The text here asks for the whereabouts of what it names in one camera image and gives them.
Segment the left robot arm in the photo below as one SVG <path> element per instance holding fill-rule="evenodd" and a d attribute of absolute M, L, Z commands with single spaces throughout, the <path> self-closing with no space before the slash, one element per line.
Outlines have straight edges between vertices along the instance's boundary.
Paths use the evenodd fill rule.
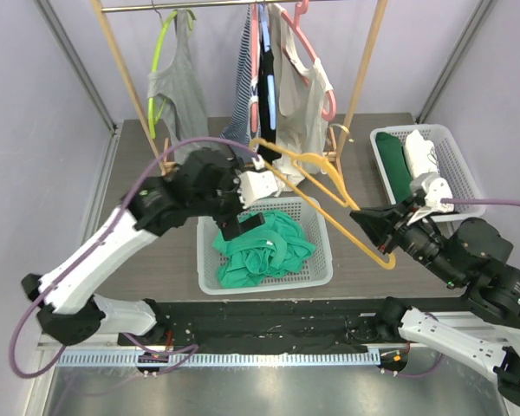
<path fill-rule="evenodd" d="M 104 225 L 68 260 L 49 273 L 27 275 L 22 286 L 36 303 L 44 334 L 74 346 L 95 334 L 123 334 L 159 345 L 170 322 L 152 299 L 135 302 L 96 294 L 126 260 L 189 218 L 210 217 L 227 240 L 263 224 L 263 215 L 239 214 L 275 193 L 275 176 L 262 162 L 253 169 L 240 159 L 200 148 L 164 176 L 144 179 L 128 205 L 118 205 Z"/>

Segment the yellow plastic hanger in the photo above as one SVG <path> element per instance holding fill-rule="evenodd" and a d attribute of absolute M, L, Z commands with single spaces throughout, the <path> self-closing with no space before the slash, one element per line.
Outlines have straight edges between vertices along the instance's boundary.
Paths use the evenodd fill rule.
<path fill-rule="evenodd" d="M 281 158 L 268 161 L 266 166 L 268 170 L 275 174 L 283 189 L 294 192 L 315 208 L 345 238 L 374 260 L 381 268 L 392 270 L 396 265 L 395 255 L 388 254 L 386 257 L 382 257 L 377 254 L 298 187 L 307 180 L 341 207 L 352 211 L 360 209 L 348 194 L 341 167 L 325 157 L 327 132 L 330 129 L 331 126 L 327 122 L 323 122 L 321 128 L 315 129 L 283 123 L 279 126 L 274 140 L 268 140 L 268 138 L 257 133 L 250 139 L 249 148 L 257 152 L 268 149 L 278 153 Z"/>

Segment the lime green hanger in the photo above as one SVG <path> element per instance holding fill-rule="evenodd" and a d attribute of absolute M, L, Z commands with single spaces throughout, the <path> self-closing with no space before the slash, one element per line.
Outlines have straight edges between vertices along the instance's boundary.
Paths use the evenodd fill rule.
<path fill-rule="evenodd" d="M 161 56 L 164 40 L 166 38 L 167 31 L 171 27 L 172 23 L 176 22 L 176 17 L 179 14 L 180 11 L 183 11 L 183 9 L 178 10 L 175 9 L 166 20 L 163 20 L 161 17 L 160 23 L 161 23 L 161 29 L 159 32 L 159 36 L 155 45 L 154 53 L 153 53 L 153 61 L 151 65 L 151 72 L 157 72 L 158 66 L 159 66 L 159 59 Z M 184 9 L 184 11 L 187 13 L 187 26 L 189 32 L 193 31 L 194 28 L 194 22 L 196 21 L 196 15 L 191 9 Z M 155 99 L 150 96 L 147 98 L 147 124 L 149 133 L 152 140 L 156 139 L 156 125 L 158 121 L 160 120 L 161 111 L 163 110 L 165 105 L 165 102 L 163 101 L 160 105 L 159 111 L 155 110 Z"/>

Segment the green tank top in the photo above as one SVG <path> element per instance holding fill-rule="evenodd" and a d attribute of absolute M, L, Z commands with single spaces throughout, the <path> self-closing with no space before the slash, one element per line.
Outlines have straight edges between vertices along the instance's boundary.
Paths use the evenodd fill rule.
<path fill-rule="evenodd" d="M 255 287 L 266 278 L 298 273 L 316 245 L 303 228 L 283 211 L 265 211 L 264 224 L 232 240 L 218 234 L 212 247 L 226 257 L 217 279 L 224 289 Z"/>

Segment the grey tank top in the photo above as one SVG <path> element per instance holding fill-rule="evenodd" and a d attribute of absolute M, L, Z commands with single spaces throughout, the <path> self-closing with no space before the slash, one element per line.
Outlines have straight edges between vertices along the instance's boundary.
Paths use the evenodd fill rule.
<path fill-rule="evenodd" d="M 156 111 L 165 102 L 159 121 L 165 123 L 173 144 L 209 133 L 205 99 L 189 46 L 192 32 L 188 30 L 184 10 L 179 12 L 176 22 L 171 25 L 175 32 L 172 60 L 165 68 L 158 66 L 157 72 L 150 71 L 147 90 L 147 98 L 155 99 Z"/>

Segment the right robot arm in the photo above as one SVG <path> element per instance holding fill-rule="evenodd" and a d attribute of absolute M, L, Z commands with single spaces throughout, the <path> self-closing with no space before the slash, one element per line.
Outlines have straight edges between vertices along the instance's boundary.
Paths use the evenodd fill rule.
<path fill-rule="evenodd" d="M 396 205 L 351 211 L 350 216 L 380 253 L 401 249 L 448 289 L 463 290 L 462 306 L 492 325 L 508 344 L 469 336 L 391 296 L 375 316 L 375 334 L 385 342 L 421 343 L 463 363 L 520 407 L 520 269 L 508 263 L 512 243 L 482 218 L 467 218 L 444 237 L 431 218 L 415 217 L 420 210 L 420 199 L 410 197 Z"/>

